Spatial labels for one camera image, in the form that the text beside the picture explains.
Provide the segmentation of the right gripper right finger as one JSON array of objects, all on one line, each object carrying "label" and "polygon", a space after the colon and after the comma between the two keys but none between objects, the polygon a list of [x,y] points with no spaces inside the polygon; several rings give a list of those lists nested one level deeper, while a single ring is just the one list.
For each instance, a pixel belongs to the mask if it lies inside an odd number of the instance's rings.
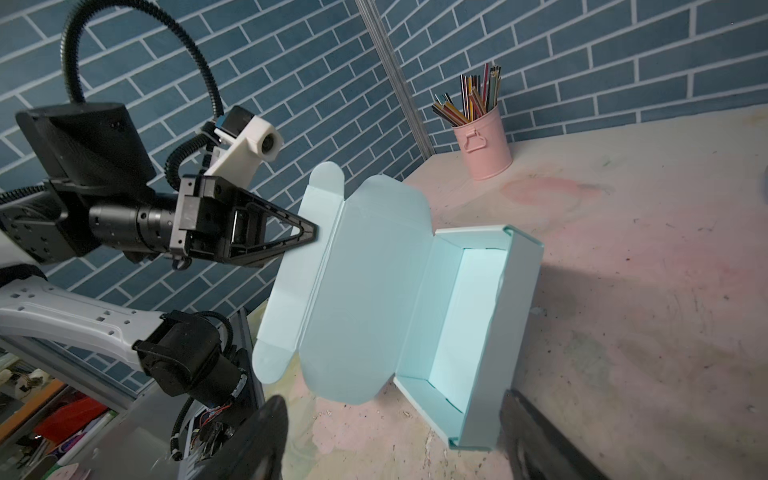
[{"label": "right gripper right finger", "polygon": [[500,420],[514,479],[608,479],[518,390],[505,392]]}]

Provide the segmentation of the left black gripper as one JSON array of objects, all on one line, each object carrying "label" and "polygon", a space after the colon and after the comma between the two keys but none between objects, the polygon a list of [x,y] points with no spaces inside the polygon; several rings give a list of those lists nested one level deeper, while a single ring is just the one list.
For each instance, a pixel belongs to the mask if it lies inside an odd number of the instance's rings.
[{"label": "left black gripper", "polygon": [[180,181],[169,258],[175,270],[195,259],[240,267],[263,266],[314,242],[318,226],[219,176]]}]

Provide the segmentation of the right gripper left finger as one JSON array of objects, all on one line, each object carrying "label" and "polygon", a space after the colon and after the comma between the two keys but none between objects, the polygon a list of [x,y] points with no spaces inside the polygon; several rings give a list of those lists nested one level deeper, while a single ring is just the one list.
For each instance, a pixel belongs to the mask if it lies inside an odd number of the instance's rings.
[{"label": "right gripper left finger", "polygon": [[288,427],[285,399],[270,397],[205,463],[196,479],[281,479]]}]

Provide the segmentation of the mint green paper box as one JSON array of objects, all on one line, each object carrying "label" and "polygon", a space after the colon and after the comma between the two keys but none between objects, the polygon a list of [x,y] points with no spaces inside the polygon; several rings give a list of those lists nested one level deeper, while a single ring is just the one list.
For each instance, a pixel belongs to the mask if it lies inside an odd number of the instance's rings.
[{"label": "mint green paper box", "polygon": [[273,384],[298,358],[311,392],[352,405],[393,382],[448,447],[494,448],[543,244],[507,225],[434,230],[419,190],[374,175],[347,194],[332,162],[299,213],[317,237],[282,258],[256,377]]}]

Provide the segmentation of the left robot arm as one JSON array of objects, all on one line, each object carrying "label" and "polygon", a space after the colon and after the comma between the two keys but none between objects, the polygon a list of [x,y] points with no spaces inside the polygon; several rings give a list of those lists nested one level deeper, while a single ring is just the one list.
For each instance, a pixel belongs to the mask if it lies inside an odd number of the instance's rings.
[{"label": "left robot arm", "polygon": [[288,433],[285,401],[257,399],[260,382],[235,345],[230,320],[213,311],[129,310],[60,293],[47,264],[107,246],[137,263],[159,256],[177,271],[194,260],[258,267],[315,241],[316,224],[248,190],[283,140],[248,110],[223,107],[212,71],[187,31],[149,1],[130,8],[163,24],[185,47],[206,86],[212,117],[168,157],[171,192],[153,190],[153,167],[123,104],[89,102],[79,76],[80,39],[107,8],[82,1],[67,18],[61,64],[69,100],[20,111],[16,120],[42,163],[41,185],[1,196],[1,331],[103,352],[142,371],[171,397],[200,403],[195,428],[213,478],[271,479]]}]

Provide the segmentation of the pink pencil cup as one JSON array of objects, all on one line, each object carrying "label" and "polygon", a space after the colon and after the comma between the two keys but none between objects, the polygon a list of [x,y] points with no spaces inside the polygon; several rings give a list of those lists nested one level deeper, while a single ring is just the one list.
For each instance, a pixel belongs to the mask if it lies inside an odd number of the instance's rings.
[{"label": "pink pencil cup", "polygon": [[461,158],[473,180],[490,179],[513,163],[498,107],[468,124],[454,127]]}]

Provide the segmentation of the bundle of coloured pencils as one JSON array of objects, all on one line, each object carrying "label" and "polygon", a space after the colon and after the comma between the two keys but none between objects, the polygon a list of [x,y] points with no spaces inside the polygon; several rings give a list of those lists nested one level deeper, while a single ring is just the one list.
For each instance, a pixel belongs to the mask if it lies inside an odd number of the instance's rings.
[{"label": "bundle of coloured pencils", "polygon": [[456,102],[444,93],[436,96],[431,105],[432,112],[452,127],[479,120],[497,108],[502,68],[495,63],[486,63],[480,75],[462,74],[459,84],[460,95]]}]

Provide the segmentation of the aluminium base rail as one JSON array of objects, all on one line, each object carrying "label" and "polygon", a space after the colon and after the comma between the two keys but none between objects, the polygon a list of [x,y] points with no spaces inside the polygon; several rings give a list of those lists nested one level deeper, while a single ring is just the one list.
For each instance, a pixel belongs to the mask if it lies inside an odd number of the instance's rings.
[{"label": "aluminium base rail", "polygon": [[197,411],[218,399],[224,410],[213,420],[233,433],[265,403],[251,370],[249,330],[242,313],[233,320],[216,312],[151,313],[158,326],[128,343],[138,366],[116,362],[126,374],[148,378],[146,388],[132,391],[90,364],[75,361],[73,341],[23,319],[24,311],[18,307],[2,312],[2,346],[118,413],[75,456],[92,469],[95,479],[203,479],[207,460],[191,454],[180,461],[172,458],[170,437],[184,403],[195,399],[190,409]]}]

